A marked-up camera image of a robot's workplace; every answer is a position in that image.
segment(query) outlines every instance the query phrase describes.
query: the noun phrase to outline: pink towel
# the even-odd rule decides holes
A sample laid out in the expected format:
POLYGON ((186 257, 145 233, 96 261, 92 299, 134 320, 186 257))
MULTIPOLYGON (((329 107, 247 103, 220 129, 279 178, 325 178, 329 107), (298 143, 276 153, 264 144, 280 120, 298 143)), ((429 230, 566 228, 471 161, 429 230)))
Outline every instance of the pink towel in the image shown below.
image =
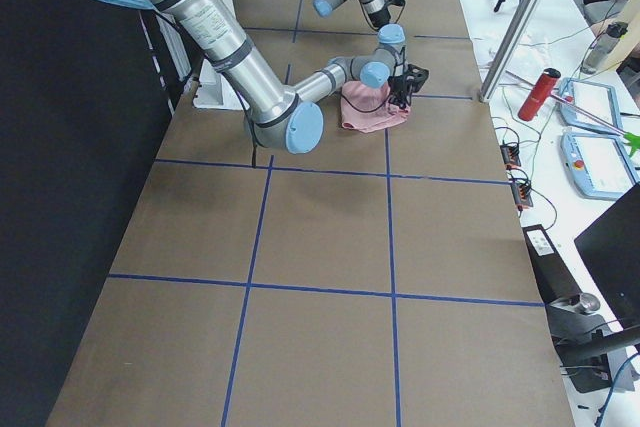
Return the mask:
POLYGON ((377 110, 384 99, 389 95, 389 84, 384 84, 379 89, 367 87, 362 82, 347 82, 342 86, 342 95, 349 99, 355 107, 369 113, 358 112, 344 97, 340 101, 342 110, 342 127, 360 132, 375 132, 394 125, 402 124, 411 113, 411 108, 400 109, 397 105, 385 102, 377 110))

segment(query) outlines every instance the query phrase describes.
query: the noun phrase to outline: green object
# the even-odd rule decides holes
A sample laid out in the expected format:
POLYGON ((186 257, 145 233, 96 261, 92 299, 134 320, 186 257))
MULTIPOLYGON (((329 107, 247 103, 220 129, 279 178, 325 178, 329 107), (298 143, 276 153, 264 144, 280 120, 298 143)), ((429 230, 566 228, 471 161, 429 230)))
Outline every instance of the green object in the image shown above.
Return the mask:
POLYGON ((624 139, 627 141, 627 145, 631 147, 631 157, 636 151, 640 150, 640 135, 632 134, 631 132, 627 132, 623 135, 624 139))

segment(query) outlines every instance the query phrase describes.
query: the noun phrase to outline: red cylinder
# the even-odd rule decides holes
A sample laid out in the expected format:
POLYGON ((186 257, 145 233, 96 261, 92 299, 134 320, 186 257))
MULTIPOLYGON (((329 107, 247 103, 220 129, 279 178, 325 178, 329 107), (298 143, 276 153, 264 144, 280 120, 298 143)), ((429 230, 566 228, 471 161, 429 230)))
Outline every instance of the red cylinder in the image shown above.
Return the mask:
POLYGON ((556 69, 543 70, 536 85, 533 86, 531 93, 529 93, 527 100, 525 100, 522 107, 520 107, 518 117, 527 122, 533 119, 538 113, 538 110, 540 110, 540 107, 542 107, 542 104, 544 104, 544 101, 547 100, 547 97, 551 94, 559 78, 560 72, 556 69))

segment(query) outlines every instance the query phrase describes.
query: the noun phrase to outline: sticker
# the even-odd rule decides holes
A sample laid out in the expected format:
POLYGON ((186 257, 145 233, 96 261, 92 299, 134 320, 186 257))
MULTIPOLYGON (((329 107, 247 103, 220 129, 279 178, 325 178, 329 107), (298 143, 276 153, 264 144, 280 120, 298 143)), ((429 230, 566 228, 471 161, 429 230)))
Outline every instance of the sticker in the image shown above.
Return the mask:
POLYGON ((540 257, 554 253, 553 247, 541 230, 530 230, 527 232, 527 236, 540 257))
POLYGON ((231 30, 231 26, 213 5, 203 7, 180 23, 203 49, 213 47, 217 40, 231 30))

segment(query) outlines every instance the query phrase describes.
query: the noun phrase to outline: blue cable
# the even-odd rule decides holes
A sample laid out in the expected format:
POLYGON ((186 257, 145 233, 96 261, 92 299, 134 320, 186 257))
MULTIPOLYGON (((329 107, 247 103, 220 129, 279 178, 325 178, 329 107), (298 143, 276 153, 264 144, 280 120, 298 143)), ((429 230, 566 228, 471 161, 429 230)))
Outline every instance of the blue cable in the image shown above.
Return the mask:
POLYGON ((622 365, 620 366, 620 368, 616 372, 616 375, 613 378, 613 382, 611 383, 611 388, 609 389, 609 393, 607 394, 607 400, 604 401, 604 405, 602 406, 602 409, 600 409, 600 416, 596 419, 596 424, 595 424, 596 427, 600 427, 602 425, 602 420, 604 419, 604 414, 607 411, 607 407, 609 406, 609 401, 611 400, 611 397, 613 396, 613 391, 616 388, 616 384, 618 383, 618 379, 620 378, 620 374, 625 369, 625 367, 627 365, 629 365, 631 363, 631 361, 633 359, 635 359, 636 357, 638 357, 639 355, 640 355, 640 353, 633 354, 631 357, 629 357, 627 360, 625 360, 622 363, 622 365))

